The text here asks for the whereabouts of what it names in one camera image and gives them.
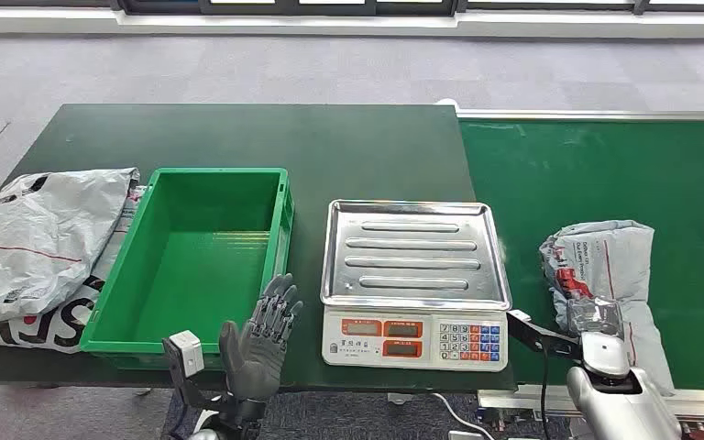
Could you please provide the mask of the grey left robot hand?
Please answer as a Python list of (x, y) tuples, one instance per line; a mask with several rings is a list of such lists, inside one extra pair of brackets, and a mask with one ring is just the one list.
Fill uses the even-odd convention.
[(223, 322), (219, 351), (227, 389), (237, 399), (264, 402), (277, 393), (288, 341), (303, 308), (294, 298), (297, 291), (290, 273), (278, 275), (242, 326)]

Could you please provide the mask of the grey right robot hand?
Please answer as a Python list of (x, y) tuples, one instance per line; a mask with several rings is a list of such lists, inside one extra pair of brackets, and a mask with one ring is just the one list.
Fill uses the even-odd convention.
[(600, 297), (570, 299), (566, 305), (567, 331), (571, 336), (595, 332), (624, 339), (620, 305)]

